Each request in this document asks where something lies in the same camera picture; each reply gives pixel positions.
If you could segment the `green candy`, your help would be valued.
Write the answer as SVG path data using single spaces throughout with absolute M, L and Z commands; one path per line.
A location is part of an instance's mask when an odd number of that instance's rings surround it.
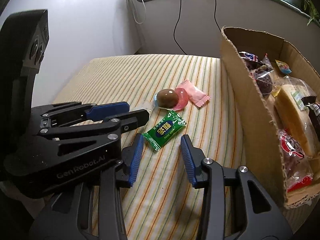
M 143 133 L 143 137 L 152 148 L 159 151 L 178 131 L 187 125 L 175 111 L 168 111 L 165 117 L 152 129 Z

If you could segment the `red clear bag dark snack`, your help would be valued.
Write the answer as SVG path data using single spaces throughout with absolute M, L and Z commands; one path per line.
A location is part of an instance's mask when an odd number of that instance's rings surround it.
M 251 54 L 246 56 L 246 61 L 262 96 L 274 111 L 287 191 L 311 185 L 317 177 L 319 141 L 310 119 L 310 108 L 303 98 L 312 98 L 315 92 L 304 80 L 291 77 L 292 71 L 283 61 L 277 60 L 272 65 L 267 55 L 260 60 Z

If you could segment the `pink candy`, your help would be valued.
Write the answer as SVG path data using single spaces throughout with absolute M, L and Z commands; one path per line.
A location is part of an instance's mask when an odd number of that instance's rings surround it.
M 188 99 L 198 108 L 201 108 L 210 100 L 210 96 L 198 89 L 189 80 L 184 80 L 177 88 L 184 89 L 188 95 Z

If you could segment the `sandwich bread pack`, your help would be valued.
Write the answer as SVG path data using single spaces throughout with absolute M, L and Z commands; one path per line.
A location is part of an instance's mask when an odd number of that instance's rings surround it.
M 302 102 L 303 97 L 316 96 L 316 93 L 305 81 L 285 76 L 274 82 L 273 96 L 283 128 L 300 143 L 308 157 L 317 157 L 319 140 L 309 118 L 309 109 Z

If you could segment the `Snickers bar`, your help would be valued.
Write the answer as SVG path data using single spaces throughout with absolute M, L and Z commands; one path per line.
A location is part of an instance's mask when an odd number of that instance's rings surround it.
M 255 69 L 259 67 L 259 58 L 257 55 L 248 53 L 246 51 L 240 51 L 239 55 L 245 61 L 248 69 Z
M 304 106 L 309 109 L 309 118 L 315 129 L 319 132 L 319 102 L 317 102 L 316 96 L 305 96 L 302 98 Z

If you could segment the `yellow jelly cup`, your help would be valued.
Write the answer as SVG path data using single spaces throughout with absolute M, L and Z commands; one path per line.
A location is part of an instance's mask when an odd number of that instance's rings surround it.
M 279 60 L 275 60 L 279 70 L 285 74 L 285 75 L 289 75 L 290 73 L 292 73 L 289 65 L 286 62 L 283 61 L 279 61 Z

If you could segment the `brown chocolate egg candy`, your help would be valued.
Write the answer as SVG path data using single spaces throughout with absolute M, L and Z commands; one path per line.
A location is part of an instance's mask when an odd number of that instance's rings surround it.
M 174 90 L 163 89 L 155 95 L 154 101 L 158 107 L 172 108 L 178 104 L 179 98 Z

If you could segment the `open cardboard box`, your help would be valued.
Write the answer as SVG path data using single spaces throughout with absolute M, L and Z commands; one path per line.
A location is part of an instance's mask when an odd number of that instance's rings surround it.
M 223 27 L 221 34 L 220 59 L 232 84 L 240 114 L 246 164 L 279 206 L 286 209 L 302 206 L 319 196 L 319 183 L 293 193 L 285 192 L 276 116 L 250 76 L 240 52 L 252 52 L 259 57 L 267 53 L 273 60 L 284 60 L 292 68 L 293 76 L 305 81 L 316 94 L 319 94 L 319 74 L 294 45 L 281 37 L 237 27 Z

